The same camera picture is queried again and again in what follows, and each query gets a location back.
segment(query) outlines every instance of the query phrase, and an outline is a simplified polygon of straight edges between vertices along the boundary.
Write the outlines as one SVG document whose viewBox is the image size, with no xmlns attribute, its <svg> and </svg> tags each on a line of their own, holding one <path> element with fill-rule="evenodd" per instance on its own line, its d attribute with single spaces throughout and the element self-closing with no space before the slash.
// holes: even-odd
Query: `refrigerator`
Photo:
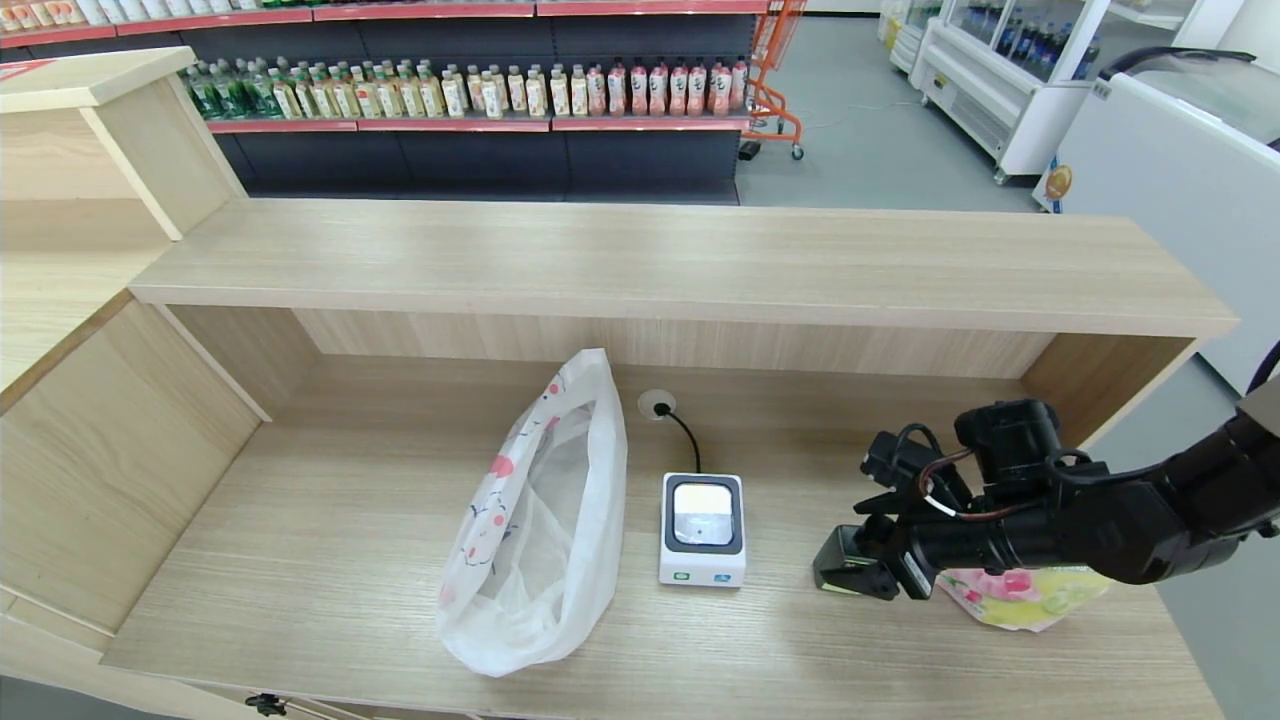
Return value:
<svg viewBox="0 0 1280 720">
<path fill-rule="evenodd" d="M 1201 355 L 1242 395 L 1280 338 L 1280 74 L 1253 60 L 1178 47 L 1119 60 L 1034 190 L 1051 213 L 1133 218 L 1230 305 L 1240 324 Z"/>
<path fill-rule="evenodd" d="M 915 58 L 920 53 L 920 42 L 924 40 L 924 31 L 929 19 L 942 14 L 945 6 L 954 0 L 902 0 L 902 20 L 893 37 L 888 59 L 893 67 L 910 74 L 915 67 Z"/>
<path fill-rule="evenodd" d="M 1041 174 L 1100 68 L 1139 47 L 1213 47 L 1242 4 L 947 0 L 925 20 L 910 82 L 992 156 L 1004 184 Z"/>
</svg>

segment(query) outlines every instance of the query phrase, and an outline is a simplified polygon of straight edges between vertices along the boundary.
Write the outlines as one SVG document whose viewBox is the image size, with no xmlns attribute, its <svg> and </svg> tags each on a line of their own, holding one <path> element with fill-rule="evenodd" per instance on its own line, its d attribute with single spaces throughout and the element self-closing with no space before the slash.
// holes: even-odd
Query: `red shelf edge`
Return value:
<svg viewBox="0 0 1280 720">
<path fill-rule="evenodd" d="M 556 118 L 552 120 L 552 132 L 613 132 L 613 131 L 741 131 L 746 132 L 751 127 L 751 118 L 746 115 L 730 115 L 718 118 L 716 115 L 690 117 L 663 117 L 663 118 Z"/>
<path fill-rule="evenodd" d="M 768 0 L 544 0 L 541 17 L 570 15 L 763 15 Z"/>
<path fill-rule="evenodd" d="M 550 132 L 550 123 L 538 119 L 439 118 L 439 119 L 369 119 L 356 120 L 362 132 Z"/>
<path fill-rule="evenodd" d="M 316 22 L 403 20 L 415 18 L 531 18 L 534 9 L 534 3 L 422 3 L 319 6 L 312 13 Z"/>
<path fill-rule="evenodd" d="M 189 15 L 186 18 L 165 18 L 163 20 L 140 20 L 115 27 L 120 36 L 129 36 L 211 27 L 274 26 L 310 22 L 311 8 L 288 8 L 283 10 L 246 10 L 219 15 Z"/>
<path fill-rule="evenodd" d="M 356 132 L 356 120 L 209 120 L 209 132 Z"/>
<path fill-rule="evenodd" d="M 77 40 L 101 40 L 115 37 L 115 26 L 76 26 L 35 29 L 0 35 L 0 49 L 29 47 L 50 42 L 76 42 Z"/>
</svg>

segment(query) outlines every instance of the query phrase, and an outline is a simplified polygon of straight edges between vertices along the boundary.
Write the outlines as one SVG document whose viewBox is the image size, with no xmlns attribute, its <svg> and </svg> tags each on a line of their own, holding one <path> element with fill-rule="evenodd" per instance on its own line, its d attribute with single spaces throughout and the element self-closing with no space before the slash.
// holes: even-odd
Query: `black cable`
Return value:
<svg viewBox="0 0 1280 720">
<path fill-rule="evenodd" d="M 942 455 L 942 446 L 938 443 L 938 436 L 933 434 L 933 430 L 923 423 L 911 423 L 910 425 L 902 428 L 902 432 L 897 433 L 897 442 L 893 443 L 893 452 L 890 454 L 891 461 L 897 459 L 897 454 L 902 450 L 902 446 L 906 445 L 906 438 L 914 432 L 919 432 L 925 439 L 929 441 L 929 447 L 933 448 L 933 452 Z"/>
<path fill-rule="evenodd" d="M 1074 447 L 1060 447 L 1053 452 L 1050 452 L 1048 456 L 1044 457 L 1044 469 L 1051 478 L 1053 478 L 1060 483 L 1085 482 L 1093 486 L 1106 484 L 1106 483 L 1120 483 L 1146 477 L 1151 474 L 1153 470 L 1158 470 L 1161 465 L 1160 462 L 1156 462 L 1155 465 L 1138 468 L 1135 470 L 1125 470 L 1124 473 L 1112 473 L 1110 475 L 1082 477 L 1071 473 L 1073 466 L 1066 466 L 1066 468 L 1057 466 L 1057 462 L 1064 457 L 1075 457 L 1076 464 L 1093 461 L 1093 459 L 1089 457 L 1088 452 L 1084 452 L 1083 450 L 1076 450 Z"/>
<path fill-rule="evenodd" d="M 1276 372 L 1276 365 L 1280 365 L 1280 341 L 1276 341 L 1271 352 L 1267 352 L 1267 356 L 1262 359 L 1258 372 L 1253 373 L 1253 379 L 1249 380 L 1249 389 L 1245 395 L 1262 387 L 1271 378 L 1271 374 Z"/>
<path fill-rule="evenodd" d="M 703 452 L 698 448 L 698 438 L 694 437 L 694 430 L 689 429 L 689 425 L 676 415 L 671 406 L 666 402 L 659 402 L 653 406 L 653 414 L 659 418 L 671 418 L 685 429 L 685 434 L 689 436 L 689 442 L 694 446 L 694 471 L 701 474 L 703 471 Z"/>
</svg>

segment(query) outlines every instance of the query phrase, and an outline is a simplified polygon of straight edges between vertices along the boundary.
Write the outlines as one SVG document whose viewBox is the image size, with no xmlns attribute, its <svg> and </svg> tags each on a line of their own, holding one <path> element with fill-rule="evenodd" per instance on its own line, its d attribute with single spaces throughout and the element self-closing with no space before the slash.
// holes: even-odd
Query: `wood grain surface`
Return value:
<svg viewBox="0 0 1280 720">
<path fill-rule="evenodd" d="M 6 388 L 172 245 L 137 200 L 3 202 L 0 227 Z"/>
<path fill-rule="evenodd" d="M 271 200 L 156 304 L 1208 337 L 1234 314 L 1132 222 L 1001 213 Z"/>
<path fill-rule="evenodd" d="M 115 630 L 257 423 L 124 307 L 0 418 L 0 583 Z"/>
<path fill-rule="evenodd" d="M 293 313 L 279 307 L 169 307 L 228 377 L 262 409 L 283 410 L 320 351 Z"/>
<path fill-rule="evenodd" d="M 553 370 L 323 357 L 210 495 L 104 662 L 509 717 L 1219 715 L 1152 588 L 1115 587 L 1039 635 L 983 626 L 946 597 L 814 589 L 818 547 L 879 491 L 858 471 L 870 434 L 920 420 L 954 447 L 955 414 L 1020 397 L 1015 380 L 616 366 L 630 445 L 617 594 L 567 660 L 498 680 L 468 673 L 435 633 L 440 570 L 493 452 Z M 744 478 L 740 591 L 657 582 L 660 479 L 691 454 L 680 428 L 637 416 L 650 387 L 677 396 L 708 470 Z"/>
<path fill-rule="evenodd" d="M 1023 375 L 1062 418 L 1065 447 L 1087 447 L 1196 352 L 1180 337 L 1061 334 Z"/>
<path fill-rule="evenodd" d="M 196 61 L 191 47 L 155 47 L 58 58 L 5 78 L 0 114 L 92 108 Z"/>
<path fill-rule="evenodd" d="M 604 347 L 625 365 L 1019 378 L 1048 333 L 699 320 L 296 310 L 332 355 L 554 361 Z"/>
<path fill-rule="evenodd" d="M 221 150 L 210 151 L 209 128 L 191 122 L 191 100 L 179 88 L 163 78 L 99 108 L 81 109 L 170 240 L 182 240 L 228 200 L 244 196 L 227 172 Z"/>
<path fill-rule="evenodd" d="M 164 716 L 193 720 L 253 720 L 243 703 L 174 680 L 146 678 L 99 665 L 102 653 L 64 639 L 17 614 L 0 616 L 0 674 L 67 688 Z M 49 717 L 59 716 L 50 711 Z"/>
<path fill-rule="evenodd" d="M 79 110 L 0 117 L 0 152 L 5 204 L 63 200 L 60 208 L 70 209 L 65 200 L 73 197 L 138 196 Z"/>
</svg>

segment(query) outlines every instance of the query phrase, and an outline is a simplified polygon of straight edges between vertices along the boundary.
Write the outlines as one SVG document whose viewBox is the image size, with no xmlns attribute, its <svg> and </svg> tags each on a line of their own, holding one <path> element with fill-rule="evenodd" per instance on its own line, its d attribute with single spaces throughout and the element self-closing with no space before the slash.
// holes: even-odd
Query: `gray floor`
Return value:
<svg viewBox="0 0 1280 720">
<path fill-rule="evenodd" d="M 888 64 L 876 20 L 806 18 L 776 76 L 778 90 L 809 124 L 806 156 L 769 143 L 739 168 L 745 205 L 1033 211 L 1029 181 L 996 187 L 982 150 Z M 1146 465 L 1203 437 L 1230 414 L 1234 395 L 1196 360 L 1112 429 L 1093 454 L 1114 469 Z M 1226 565 L 1160 585 L 1204 678 L 1231 720 L 1276 716 L 1280 625 L 1271 621 L 1280 591 L 1280 555 L 1253 539 Z M 148 715 L 64 691 L 5 679 L 0 717 Z"/>
</svg>

